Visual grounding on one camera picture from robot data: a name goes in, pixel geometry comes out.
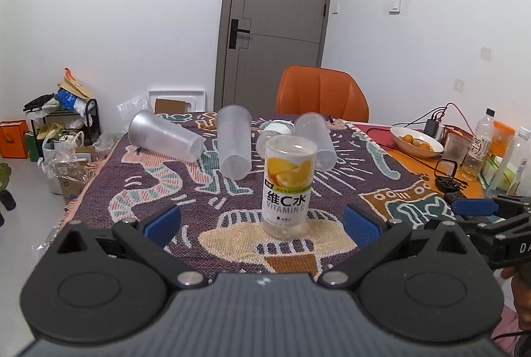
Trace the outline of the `person's right hand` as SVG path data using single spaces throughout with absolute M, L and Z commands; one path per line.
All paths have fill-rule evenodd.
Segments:
M 529 331 L 531 329 L 530 287 L 524 283 L 520 269 L 517 267 L 506 267 L 502 269 L 500 276 L 504 280 L 511 279 L 511 289 L 518 316 L 518 326 L 521 330 Z

